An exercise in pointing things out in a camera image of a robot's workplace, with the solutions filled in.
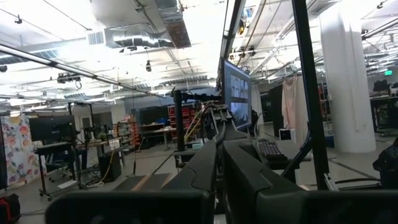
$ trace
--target gray floor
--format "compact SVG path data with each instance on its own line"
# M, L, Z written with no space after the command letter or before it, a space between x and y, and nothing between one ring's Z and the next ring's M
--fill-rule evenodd
M265 124L261 127L261 137L272 139L270 135L273 135L272 125ZM329 167L330 175L334 181L352 179L352 178L366 178L366 177L379 177L379 174L373 170L372 163L377 159L379 153L386 147L392 144L394 140L393 137L381 138L376 136L377 139L377 150L372 153L367 154L348 154L336 152L335 149L328 149ZM143 150L141 153L137 154L137 174L136 175L146 175L153 172L166 158L172 153L172 149L165 151L164 146L153 147L152 149ZM90 154L90 162L95 161L95 154ZM118 178L117 181L112 183L107 183L102 187L97 187L95 189L90 189L92 191L110 191L119 183L121 183L126 175L132 173L132 162L134 160L133 154L126 156L126 167L123 167L122 176ZM157 174L161 173L177 173L175 168L174 159L170 158L158 171ZM313 168L313 162L304 162L300 165L299 177L297 179L300 185L309 185L311 189L315 189L315 171ZM60 183L47 183L48 186L56 188ZM366 182L360 182L355 184L347 185L362 185ZM50 202L47 201L45 197L39 196L38 189L41 188L40 179L37 179L29 184L23 185L16 189L8 190L5 194L18 194L20 196L19 200L21 203L21 212L29 213L38 210L45 209ZM21 224L31 224L44 223L43 215L26 215L23 216L19 223ZM217 216L215 223L223 224L225 223L224 216Z

